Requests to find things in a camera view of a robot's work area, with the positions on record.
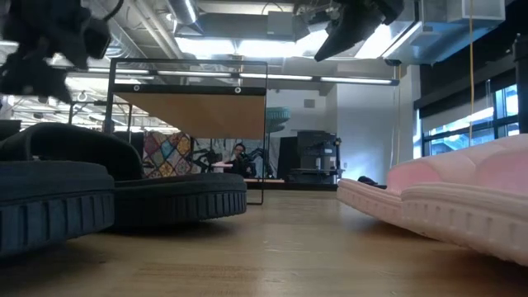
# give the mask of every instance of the black cable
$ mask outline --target black cable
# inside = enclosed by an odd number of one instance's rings
[[[117,5],[115,5],[114,9],[108,13],[105,17],[102,18],[103,21],[109,21],[112,17],[115,17],[117,12],[123,7],[123,3],[125,3],[125,0],[119,0]]]

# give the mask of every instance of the wooden table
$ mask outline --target wooden table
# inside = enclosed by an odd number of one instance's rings
[[[265,193],[243,215],[3,261],[0,296],[528,296],[527,269],[380,223],[335,192]]]

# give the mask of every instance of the black machine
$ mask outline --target black machine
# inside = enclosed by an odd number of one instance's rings
[[[2,37],[19,43],[0,67],[0,93],[55,97],[70,102],[64,80],[67,69],[53,68],[46,59],[62,54],[73,69],[87,69],[88,57],[102,59],[111,41],[106,22],[82,7],[81,0],[0,0]],[[321,61],[367,39],[380,24],[388,25],[403,11],[403,0],[336,0],[329,21],[329,36],[315,55]]]
[[[324,131],[300,131],[297,139],[300,168],[290,170],[289,182],[334,184],[342,173],[341,139]]]
[[[257,168],[253,161],[255,161],[256,158],[261,157],[263,161],[262,165],[265,166],[265,169],[266,169],[266,178],[269,178],[269,179],[274,178],[273,168],[270,165],[270,158],[267,155],[267,151],[264,148],[255,148],[250,153],[241,153],[240,157],[242,158],[242,162],[244,164],[243,166],[251,168],[252,177],[255,177],[257,175]]]

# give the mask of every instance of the metal frame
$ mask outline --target metal frame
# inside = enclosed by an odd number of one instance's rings
[[[116,70],[119,63],[150,63],[150,64],[222,64],[222,65],[253,65],[266,68],[265,87],[206,87],[206,86],[182,86],[182,85],[130,85],[118,84],[116,80]],[[145,75],[158,75],[157,70],[148,70]],[[262,157],[262,165],[267,162],[269,157],[269,141],[266,141],[266,105],[267,105],[267,87],[268,87],[268,64],[266,62],[256,61],[237,61],[237,60],[195,60],[195,59],[142,59],[142,58],[113,58],[110,62],[110,72],[108,75],[108,93],[106,96],[106,113],[103,125],[103,133],[111,133],[112,108],[114,106],[114,94],[117,92],[143,92],[143,93],[187,93],[187,94],[230,94],[230,95],[255,95],[264,96],[264,131],[262,133],[262,147],[267,151]],[[190,75],[181,75],[181,77],[190,77]],[[248,202],[248,205],[264,204],[264,189],[266,180],[266,167],[262,166],[261,200],[260,202]]]

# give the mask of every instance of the yellow cable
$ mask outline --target yellow cable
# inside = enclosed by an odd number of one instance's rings
[[[469,80],[471,86],[471,113],[469,118],[469,146],[471,146],[471,139],[473,138],[473,111],[475,102],[475,78],[474,78],[474,64],[473,64],[473,0],[469,0]]]
[[[399,81],[402,80],[402,65],[401,64],[398,66],[398,80]],[[402,110],[402,108],[401,108],[401,106],[402,106],[402,104],[401,104],[401,102],[402,102],[401,101],[401,98],[402,98],[401,90],[402,90],[401,87],[398,86],[398,146],[396,148],[396,152],[397,152],[396,153],[396,165],[399,164],[399,140],[400,140],[400,135],[401,135],[401,131],[402,131],[402,129],[401,129],[401,120],[400,120],[401,116],[402,116],[401,115],[401,110]]]

